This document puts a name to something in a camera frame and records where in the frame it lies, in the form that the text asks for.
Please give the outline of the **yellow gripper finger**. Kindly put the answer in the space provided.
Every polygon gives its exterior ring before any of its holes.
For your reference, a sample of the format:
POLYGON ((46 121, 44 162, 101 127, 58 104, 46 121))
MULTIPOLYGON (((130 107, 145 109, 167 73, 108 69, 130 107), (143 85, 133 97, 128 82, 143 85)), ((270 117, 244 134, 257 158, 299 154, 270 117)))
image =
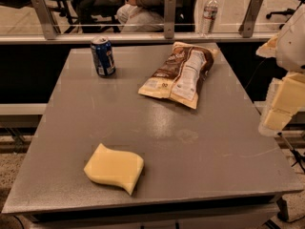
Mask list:
POLYGON ((291 119, 292 117, 287 113, 267 109, 262 113, 262 127, 273 131, 281 131, 291 119))
POLYGON ((305 106, 305 75, 287 73, 275 93, 272 107, 274 110, 295 115, 305 106))

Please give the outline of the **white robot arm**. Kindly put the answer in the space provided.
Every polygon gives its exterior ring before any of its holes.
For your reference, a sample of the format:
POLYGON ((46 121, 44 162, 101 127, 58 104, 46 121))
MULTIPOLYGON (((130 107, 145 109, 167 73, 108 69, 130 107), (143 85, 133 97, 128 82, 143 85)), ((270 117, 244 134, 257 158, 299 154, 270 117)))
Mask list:
POLYGON ((302 4, 280 32, 260 46, 256 54, 273 57, 287 71, 269 85, 258 131, 262 135, 280 133, 305 106, 305 5, 302 4))

